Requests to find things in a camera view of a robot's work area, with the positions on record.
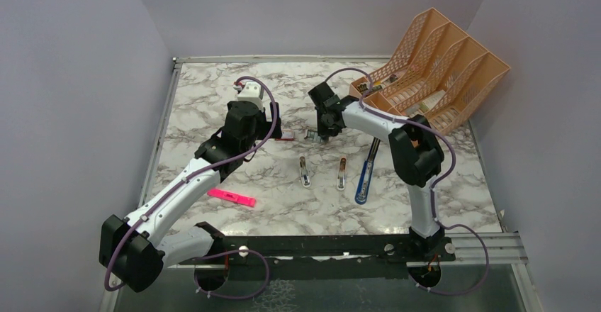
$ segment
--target gray wall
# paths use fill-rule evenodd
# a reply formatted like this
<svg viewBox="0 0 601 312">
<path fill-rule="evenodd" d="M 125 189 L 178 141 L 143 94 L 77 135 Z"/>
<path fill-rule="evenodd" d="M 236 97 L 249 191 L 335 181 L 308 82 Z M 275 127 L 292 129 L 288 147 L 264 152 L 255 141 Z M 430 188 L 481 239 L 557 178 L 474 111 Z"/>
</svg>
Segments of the gray wall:
<svg viewBox="0 0 601 312">
<path fill-rule="evenodd" d="M 467 28 L 482 0 L 142 0 L 173 55 L 389 55 L 436 7 Z"/>
<path fill-rule="evenodd" d="M 484 0 L 469 32 L 512 66 L 472 123 L 545 310 L 601 306 L 601 0 Z"/>
<path fill-rule="evenodd" d="M 0 0 L 0 310 L 97 310 L 170 69 L 140 0 Z"/>
</svg>

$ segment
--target robotic arm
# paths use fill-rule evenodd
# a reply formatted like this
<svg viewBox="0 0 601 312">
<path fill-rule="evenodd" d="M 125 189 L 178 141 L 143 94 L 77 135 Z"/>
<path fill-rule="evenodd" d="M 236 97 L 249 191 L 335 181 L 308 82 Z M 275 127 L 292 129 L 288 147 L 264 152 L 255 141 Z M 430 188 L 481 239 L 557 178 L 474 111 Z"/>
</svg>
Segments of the robotic arm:
<svg viewBox="0 0 601 312">
<path fill-rule="evenodd" d="M 200 196 L 223 182 L 244 162 L 242 159 L 223 161 L 249 151 L 257 140 L 266 137 L 271 127 L 272 122 L 268 122 L 262 106 L 262 88 L 247 83 L 237 89 L 238 100 L 228 103 L 224 126 L 201 144 L 182 173 L 144 206 L 124 219 L 113 215 L 102 225 L 99 261 L 109 268 L 111 258 L 116 257 L 109 269 L 133 291 L 146 289 L 163 266 L 208 254 L 215 236 L 219 238 L 220 233 L 206 223 L 186 232 L 165 235 Z M 318 133 L 322 138 L 334 137 L 343 128 L 355 128 L 390 143 L 395 171 L 409 185 L 412 209 L 409 237 L 417 249 L 415 254 L 420 259 L 439 247 L 444 231 L 432 217 L 429 186 L 440 173 L 444 156 L 433 134 L 365 112 L 356 98 L 340 99 L 325 82 L 310 90 L 309 96 L 317 110 Z M 276 121 L 271 137 L 279 138 L 281 120 L 274 111 L 279 112 L 277 103 L 271 104 L 271 118 Z M 429 126 L 423 116 L 411 120 Z M 198 173 L 209 165 L 215 166 Z M 189 175 L 196 173 L 198 175 L 190 179 Z M 164 201 L 149 213 L 149 207 L 159 200 Z M 114 255 L 124 238 L 123 247 Z"/>
</svg>

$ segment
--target table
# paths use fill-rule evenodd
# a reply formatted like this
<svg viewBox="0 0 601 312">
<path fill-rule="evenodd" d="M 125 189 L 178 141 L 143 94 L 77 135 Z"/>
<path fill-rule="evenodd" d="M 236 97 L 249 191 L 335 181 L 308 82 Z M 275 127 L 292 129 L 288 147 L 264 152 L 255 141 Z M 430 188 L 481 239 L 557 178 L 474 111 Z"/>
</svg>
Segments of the table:
<svg viewBox="0 0 601 312">
<path fill-rule="evenodd" d="M 369 198 L 354 202 L 361 168 L 372 137 L 345 129 L 328 144 L 302 139 L 316 127 L 314 105 L 307 92 L 342 67 L 371 72 L 381 62 L 255 62 L 186 63 L 169 115 L 152 194 L 182 171 L 194 151 L 223 125 L 227 102 L 235 100 L 232 83 L 240 76 L 258 77 L 271 89 L 281 110 L 282 128 L 294 129 L 296 140 L 270 140 L 254 159 L 244 163 L 218 188 L 257 199 L 254 208 L 202 196 L 173 225 L 169 234 L 207 221 L 226 235 L 348 235 L 407 233 L 411 222 L 408 191 L 393 169 L 391 152 L 381 144 L 375 161 Z M 360 74 L 343 72 L 330 86 L 339 96 Z M 478 232 L 500 232 L 481 163 L 467 125 L 448 136 L 457 166 L 441 182 L 439 214 L 447 225 L 464 223 Z M 446 169 L 450 154 L 446 147 Z M 312 186 L 301 186 L 298 158 L 304 155 Z M 335 188 L 339 159 L 347 157 L 347 187 Z"/>
</svg>

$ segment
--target pink utility knife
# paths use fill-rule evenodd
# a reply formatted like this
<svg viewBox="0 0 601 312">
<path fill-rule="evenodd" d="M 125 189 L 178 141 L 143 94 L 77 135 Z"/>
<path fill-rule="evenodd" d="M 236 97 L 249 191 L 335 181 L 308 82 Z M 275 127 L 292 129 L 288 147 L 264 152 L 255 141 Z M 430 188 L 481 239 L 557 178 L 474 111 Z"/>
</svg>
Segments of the pink utility knife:
<svg viewBox="0 0 601 312">
<path fill-rule="evenodd" d="M 257 202 L 257 200 L 252 197 L 235 194 L 221 189 L 211 189 L 207 191 L 207 195 L 249 207 L 254 207 L 254 204 Z"/>
</svg>

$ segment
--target white marble surface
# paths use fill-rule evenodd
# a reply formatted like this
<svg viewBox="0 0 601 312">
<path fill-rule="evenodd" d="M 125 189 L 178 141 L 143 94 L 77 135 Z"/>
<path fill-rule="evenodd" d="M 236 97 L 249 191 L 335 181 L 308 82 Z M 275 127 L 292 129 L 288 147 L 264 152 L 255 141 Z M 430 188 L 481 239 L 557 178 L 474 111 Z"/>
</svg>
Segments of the white marble surface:
<svg viewBox="0 0 601 312">
<path fill-rule="evenodd" d="M 263 62 L 185 64 L 175 100 L 153 194 L 169 183 L 193 157 L 198 146 L 222 126 L 226 103 L 235 100 L 232 83 L 243 75 L 263 80 L 280 104 L 282 128 L 294 129 L 295 141 L 270 140 L 250 163 L 243 164 L 219 188 L 257 199 L 254 208 L 239 206 L 206 195 L 185 213 L 170 233 L 208 221 L 226 235 L 327 235 L 406 233 L 411 222 L 408 192 L 393 170 L 391 152 L 381 144 L 375 161 L 367 203 L 354 202 L 361 167 L 372 138 L 345 129 L 326 145 L 302 139 L 315 128 L 315 109 L 307 91 L 331 72 L 355 66 L 368 72 L 380 63 Z M 354 72 L 336 76 L 330 86 L 341 97 Z M 467 126 L 450 141 L 458 162 L 454 173 L 441 182 L 439 209 L 446 224 L 465 223 L 479 232 L 500 232 L 476 149 Z M 446 152 L 443 169 L 450 163 Z M 299 182 L 298 158 L 305 155 L 313 185 Z M 335 179 L 339 158 L 347 156 L 347 188 L 338 191 Z"/>
</svg>

